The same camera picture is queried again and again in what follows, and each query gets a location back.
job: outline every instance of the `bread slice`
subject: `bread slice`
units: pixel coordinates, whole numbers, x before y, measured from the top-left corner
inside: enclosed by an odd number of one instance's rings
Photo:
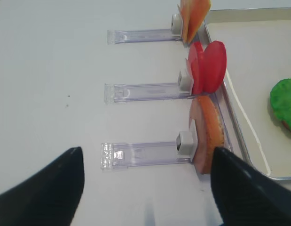
[[[210,174],[215,147],[224,146],[225,135],[219,112],[209,96],[198,96],[191,104],[190,120],[197,126],[198,146],[193,159],[197,171]]]
[[[192,0],[190,4],[190,19],[188,25],[187,43],[194,39],[198,29],[211,7],[210,0]]]
[[[191,1],[192,0],[180,1],[180,14],[183,19],[183,31],[182,31],[183,43],[186,43],[187,41],[188,26],[189,26],[190,13],[191,13],[190,11]]]
[[[282,124],[291,132],[290,126],[286,123],[286,121],[281,121]]]

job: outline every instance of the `red tomato slice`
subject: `red tomato slice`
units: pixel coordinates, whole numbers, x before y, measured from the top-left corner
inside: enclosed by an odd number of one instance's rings
[[[224,43],[213,41],[204,51],[204,92],[214,93],[224,80],[227,54]]]
[[[190,46],[188,62],[194,80],[192,94],[199,95],[204,88],[204,52],[199,41]]]

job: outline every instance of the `white table surface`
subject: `white table surface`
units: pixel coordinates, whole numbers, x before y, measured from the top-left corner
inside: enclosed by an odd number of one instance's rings
[[[82,146],[72,226],[221,223],[210,178],[191,165],[100,169],[102,142],[170,141],[188,127],[190,100],[103,102],[105,83],[176,81],[188,54],[180,42],[108,46],[106,32],[167,28],[178,2],[0,1],[0,193]],[[212,9],[268,7],[291,0],[212,0]]]

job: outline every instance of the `white tray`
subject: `white tray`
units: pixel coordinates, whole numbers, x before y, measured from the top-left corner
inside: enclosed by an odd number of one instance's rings
[[[291,8],[214,10],[205,29],[210,41],[222,41],[227,49],[224,91],[244,156],[270,178],[291,180],[291,133],[269,104],[273,86],[291,78]]]

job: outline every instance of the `clear plastic holder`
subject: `clear plastic holder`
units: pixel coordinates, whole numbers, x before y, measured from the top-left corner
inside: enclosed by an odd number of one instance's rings
[[[180,35],[173,34],[171,29],[143,31],[108,31],[108,45],[132,42],[180,41]]]
[[[153,84],[105,84],[104,101],[113,104],[127,101],[193,98],[191,91],[182,91],[177,82]]]
[[[102,144],[102,170],[177,163],[190,163],[190,159],[178,154],[176,142]]]

